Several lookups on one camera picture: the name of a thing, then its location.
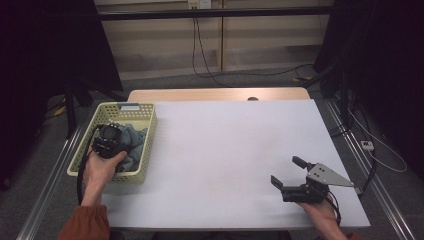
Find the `white cable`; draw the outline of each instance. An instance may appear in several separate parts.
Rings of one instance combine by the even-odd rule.
[[[394,168],[391,168],[391,167],[389,167],[389,166],[387,166],[386,164],[384,164],[384,163],[382,163],[381,161],[379,161],[377,158],[375,158],[372,154],[371,154],[371,152],[368,150],[368,152],[370,153],[370,155],[371,155],[371,157],[374,159],[374,160],[376,160],[377,162],[379,162],[381,165],[383,165],[383,166],[385,166],[385,167],[387,167],[387,168],[389,168],[389,169],[391,169],[391,170],[393,170],[393,171],[395,171],[395,172],[405,172],[407,169],[408,169],[408,165],[406,164],[406,162],[405,162],[405,160],[403,160],[403,158],[397,153],[397,152],[395,152],[393,149],[391,149],[389,146],[387,146],[386,144],[384,144],[382,141],[380,141],[380,139],[378,139],[377,137],[375,137],[374,135],[372,135],[370,132],[368,132],[367,131],[367,129],[364,127],[364,126],[362,126],[362,124],[358,121],[358,119],[356,119],[356,117],[355,117],[355,115],[353,115],[353,113],[350,111],[350,109],[348,109],[348,111],[349,111],[349,113],[350,113],[350,115],[353,117],[353,119],[355,120],[355,122],[356,123],[358,123],[359,124],[359,126],[366,132],[366,133],[368,133],[368,135],[370,135],[372,138],[374,138],[375,140],[377,140],[379,143],[381,143],[383,146],[385,146],[387,149],[389,149],[390,151],[392,151],[392,153],[394,153],[400,160],[402,160],[402,162],[403,162],[403,164],[405,165],[405,169],[403,169],[403,170],[398,170],[398,169],[394,169]]]

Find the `person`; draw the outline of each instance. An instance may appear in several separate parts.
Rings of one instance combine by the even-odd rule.
[[[120,152],[113,158],[103,159],[90,151],[84,172],[85,194],[80,206],[74,209],[58,235],[64,239],[110,239],[110,227],[106,206],[101,205],[101,197],[106,184],[112,179],[115,167],[122,161],[126,152]],[[297,203],[308,214],[321,238],[328,240],[361,239],[357,234],[344,235],[339,228],[334,210],[327,201],[319,204]],[[281,236],[290,239],[287,232]]]

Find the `basket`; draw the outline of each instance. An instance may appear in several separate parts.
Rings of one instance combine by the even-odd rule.
[[[119,124],[132,124],[134,129],[137,131],[147,128],[146,140],[144,142],[143,152],[137,171],[115,173],[112,178],[112,181],[115,182],[144,182],[157,123],[155,106],[152,103],[111,102],[100,104],[97,107],[84,137],[78,146],[77,152],[68,167],[68,175],[78,176],[79,165],[93,129],[98,124],[108,124],[110,121]]]

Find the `hand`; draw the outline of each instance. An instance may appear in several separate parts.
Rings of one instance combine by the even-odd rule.
[[[347,239],[337,224],[333,207],[325,200],[321,203],[297,203],[301,206],[324,239]]]
[[[91,149],[89,152],[83,176],[86,189],[81,206],[94,206],[101,203],[103,190],[115,174],[116,165],[127,156],[127,152],[123,151],[113,158],[104,159]]]

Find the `white table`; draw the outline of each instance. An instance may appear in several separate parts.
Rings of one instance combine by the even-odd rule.
[[[299,156],[348,178],[313,100],[156,102],[158,125],[143,184],[111,183],[111,227],[141,230],[271,230],[312,227],[284,203],[271,174],[305,183]],[[369,221],[352,188],[330,187],[343,227]]]

